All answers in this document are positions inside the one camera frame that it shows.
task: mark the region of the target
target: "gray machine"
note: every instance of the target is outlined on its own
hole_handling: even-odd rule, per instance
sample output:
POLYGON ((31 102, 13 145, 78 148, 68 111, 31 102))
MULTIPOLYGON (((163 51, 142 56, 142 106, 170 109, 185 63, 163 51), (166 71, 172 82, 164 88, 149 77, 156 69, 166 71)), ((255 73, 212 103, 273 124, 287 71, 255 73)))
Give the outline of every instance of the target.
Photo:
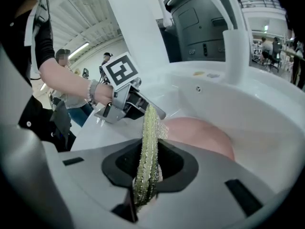
MULTIPOLYGON (((221 0, 234 28, 236 20, 229 0, 221 0)), ((182 61, 225 61, 225 20, 210 0, 165 0, 177 29, 182 61)))

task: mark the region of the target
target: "sequined fabric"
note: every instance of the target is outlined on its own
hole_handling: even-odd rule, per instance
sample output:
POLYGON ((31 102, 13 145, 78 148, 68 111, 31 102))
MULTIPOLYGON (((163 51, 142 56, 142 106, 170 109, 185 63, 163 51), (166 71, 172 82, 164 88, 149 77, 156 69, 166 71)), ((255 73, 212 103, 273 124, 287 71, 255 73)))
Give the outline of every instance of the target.
POLYGON ((161 174, 158 165, 158 138, 166 139, 167 134, 168 128, 150 104, 144 115, 141 157, 133 188, 134 203, 138 210, 156 194, 155 187, 161 174))

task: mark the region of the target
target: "hand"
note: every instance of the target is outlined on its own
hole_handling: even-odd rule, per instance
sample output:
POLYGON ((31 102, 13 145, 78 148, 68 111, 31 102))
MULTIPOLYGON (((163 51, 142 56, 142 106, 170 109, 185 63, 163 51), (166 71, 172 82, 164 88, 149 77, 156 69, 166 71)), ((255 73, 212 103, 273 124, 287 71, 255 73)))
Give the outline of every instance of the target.
POLYGON ((105 84, 98 84, 94 93, 95 101, 106 106, 112 101, 113 87, 105 84))

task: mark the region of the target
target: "black sleeve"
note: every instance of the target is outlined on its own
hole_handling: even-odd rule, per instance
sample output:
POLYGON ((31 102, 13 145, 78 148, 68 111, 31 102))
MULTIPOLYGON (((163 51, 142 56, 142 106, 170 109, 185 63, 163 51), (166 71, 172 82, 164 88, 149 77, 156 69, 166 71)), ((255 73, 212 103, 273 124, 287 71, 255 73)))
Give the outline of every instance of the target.
POLYGON ((36 61, 38 69, 48 59, 55 58, 53 49, 53 41, 51 39, 51 25, 45 22, 39 29, 35 37, 36 47, 36 61))

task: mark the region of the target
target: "pink object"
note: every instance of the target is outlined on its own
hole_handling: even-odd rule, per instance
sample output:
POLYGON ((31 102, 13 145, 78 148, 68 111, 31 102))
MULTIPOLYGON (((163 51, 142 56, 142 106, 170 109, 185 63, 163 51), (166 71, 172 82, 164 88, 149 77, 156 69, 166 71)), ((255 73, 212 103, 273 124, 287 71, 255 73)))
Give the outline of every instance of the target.
POLYGON ((165 120, 168 140, 204 148, 235 160, 230 138, 210 123, 189 117, 165 120))

